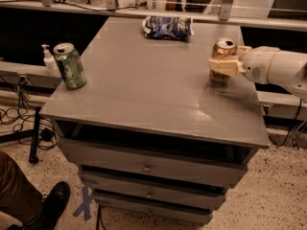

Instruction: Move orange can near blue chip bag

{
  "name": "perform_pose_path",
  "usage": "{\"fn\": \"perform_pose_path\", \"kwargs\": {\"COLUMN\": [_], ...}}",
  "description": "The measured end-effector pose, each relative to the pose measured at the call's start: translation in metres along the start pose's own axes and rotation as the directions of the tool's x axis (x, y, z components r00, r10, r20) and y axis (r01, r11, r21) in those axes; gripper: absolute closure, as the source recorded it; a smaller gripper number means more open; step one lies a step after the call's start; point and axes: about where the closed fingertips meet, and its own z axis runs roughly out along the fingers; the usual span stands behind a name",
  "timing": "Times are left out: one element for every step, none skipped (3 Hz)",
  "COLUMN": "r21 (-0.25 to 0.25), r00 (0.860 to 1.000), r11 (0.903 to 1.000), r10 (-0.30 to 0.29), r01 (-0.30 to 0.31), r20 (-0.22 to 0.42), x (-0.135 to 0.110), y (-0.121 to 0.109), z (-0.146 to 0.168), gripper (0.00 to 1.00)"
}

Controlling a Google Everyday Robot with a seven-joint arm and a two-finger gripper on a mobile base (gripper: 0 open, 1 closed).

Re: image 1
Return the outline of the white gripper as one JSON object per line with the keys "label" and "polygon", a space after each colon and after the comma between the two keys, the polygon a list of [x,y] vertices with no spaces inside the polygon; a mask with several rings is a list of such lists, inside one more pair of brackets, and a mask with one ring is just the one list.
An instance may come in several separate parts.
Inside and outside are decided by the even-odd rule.
{"label": "white gripper", "polygon": [[250,46],[238,46],[238,58],[211,58],[209,60],[210,75],[214,78],[220,75],[228,78],[244,74],[248,81],[267,84],[272,59],[278,52],[279,49],[275,47],[261,46],[251,49]]}

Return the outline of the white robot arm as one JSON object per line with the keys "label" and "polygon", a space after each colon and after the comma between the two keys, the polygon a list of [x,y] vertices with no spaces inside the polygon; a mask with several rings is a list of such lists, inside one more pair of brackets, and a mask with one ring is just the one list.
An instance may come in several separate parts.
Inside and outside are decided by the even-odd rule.
{"label": "white robot arm", "polygon": [[279,48],[239,46],[236,56],[209,60],[210,69],[230,77],[242,74],[248,81],[274,84],[302,100],[307,99],[307,55]]}

